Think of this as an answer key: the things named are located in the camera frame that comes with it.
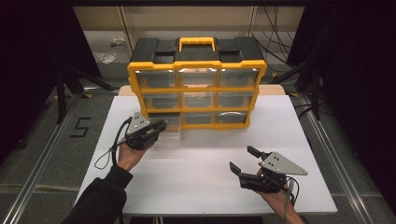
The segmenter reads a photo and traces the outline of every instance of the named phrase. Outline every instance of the yellow handle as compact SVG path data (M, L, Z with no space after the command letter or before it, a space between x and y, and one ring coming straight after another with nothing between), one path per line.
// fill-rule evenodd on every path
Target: yellow handle
M213 51L215 51L215 39L213 37L181 37L178 44L178 51L181 51L183 45L201 44L210 44L212 45Z

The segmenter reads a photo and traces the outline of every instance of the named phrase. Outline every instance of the gray carpet floor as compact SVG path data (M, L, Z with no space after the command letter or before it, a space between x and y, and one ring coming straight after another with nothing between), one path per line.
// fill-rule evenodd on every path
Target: gray carpet floor
M114 86L128 85L126 64L99 63L98 65L104 81ZM276 70L288 69L278 65L272 67ZM271 81L273 73L274 71L269 69L262 82ZM299 93L293 88L295 79L296 77L292 77L285 81L283 87L287 93L290 93L292 103L300 105L300 98L291 96L295 95L294 93ZM85 87L96 87L86 80L81 80L81 82ZM65 125L62 137L51 155L19 223L59 223L70 212L106 121L113 97L116 95L115 92L105 92L100 89L88 93L92 95L81 98L77 96L77 104ZM54 130L57 120L55 95L54 91L48 98L48 108L42 109L35 124L30 127L29 134L24 138L27 147L13 150L0 166L0 218L2 220ZM332 110L327 105L325 96L321 97L320 102L323 104L323 107L320 108L321 123L330 136L375 223L396 223L394 214L368 176L359 158L353 155L353 148L348 143L337 117L332 114ZM302 107L297 108L296 115L300 114L302 110ZM75 129L80 118L90 118L80 122L80 126L89 127L89 130L85 137L73 138L71 135L84 133L83 130ZM304 217L309 223L359 223L307 116L301 117L301 124L312 144L320 171L338 208L338 213L333 215ZM281 220L275 215L268 215L262 217L262 222L281 223Z

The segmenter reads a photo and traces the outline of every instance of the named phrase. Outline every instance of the person's left hand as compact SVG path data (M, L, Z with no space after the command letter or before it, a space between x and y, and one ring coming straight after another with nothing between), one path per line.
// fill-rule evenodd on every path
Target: person's left hand
M130 148L128 145L120 145L119 162L118 166L126 171L130 171L134 168L142 159L143 155L152 147L153 145L143 149L137 150Z

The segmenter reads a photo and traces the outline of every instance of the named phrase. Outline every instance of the person's arm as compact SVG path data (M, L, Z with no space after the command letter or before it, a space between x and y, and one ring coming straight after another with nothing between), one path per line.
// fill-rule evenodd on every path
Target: person's arm
M257 174L261 175L262 169L260 169ZM284 190L280 190L278 193L269 193L269 194L258 191L255 192L260 194L260 196L262 196L262 198L270 205L270 207L274 210L274 212L280 218L282 218L282 220L286 224L304 224L300 216L294 210L294 207L290 200L288 200L288 205L286 206L286 214L285 214L285 199L287 195Z
M126 202L124 189L133 178L129 171L149 148L135 150L120 145L118 165L112 166L104 179L92 181L62 223L114 223Z

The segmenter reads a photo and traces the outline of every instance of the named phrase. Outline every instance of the floor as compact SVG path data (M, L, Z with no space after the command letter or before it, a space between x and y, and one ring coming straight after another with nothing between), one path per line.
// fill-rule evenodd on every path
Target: floor
M92 52L111 54L114 51L94 49ZM102 63L98 60L98 66L103 75L103 81L113 86L128 85L126 65L128 62L128 50L117 47L117 59L111 63ZM268 69L262 83L268 83L276 75L289 68L278 63L274 58L267 58L272 69ZM291 77L282 86L293 105L303 105L309 101L309 94L297 92L293 85L297 77ZM86 92L83 95L72 95L66 90L68 114L64 124L57 125L57 101L54 91L47 100L47 106L43 107L40 115L35 119L35 124L30 127L29 133L23 138L26 147L15 148L6 161L0 166L0 218L4 220L8 209L12 205L18 205L19 213L16 215L19 223L60 223L70 212L78 195L79 186L84 178L85 171L92 158L96 143L106 120L108 109L117 91L104 91L97 88L87 80L81 80ZM296 115L300 115L305 107L296 108ZM307 215L304 218L309 223L396 223L396 217L389 209L382 195L375 187L370 176L366 173L359 157L354 155L353 148L338 123L337 117L326 103L326 96L320 95L320 122L325 133L329 136L333 153L338 155L343 165L345 174L356 189L358 196L366 206L369 220L362 221L361 215L356 213L346 186L340 180L340 172L337 171L329 152L325 149L323 140L319 137L315 128L317 122L311 118L311 112L302 114L300 121L304 132L309 140L312 151L318 162L320 171L326 181L330 193L337 206L338 213L332 215ZM42 163L38 169L37 162ZM17 196L26 186L26 181L32 179L32 171L39 170L28 194L28 200L21 204L15 204ZM177 219L165 218L164 223L281 223L279 217L268 215L253 219L221 218L221 219ZM152 223L152 219L134 219L133 223Z

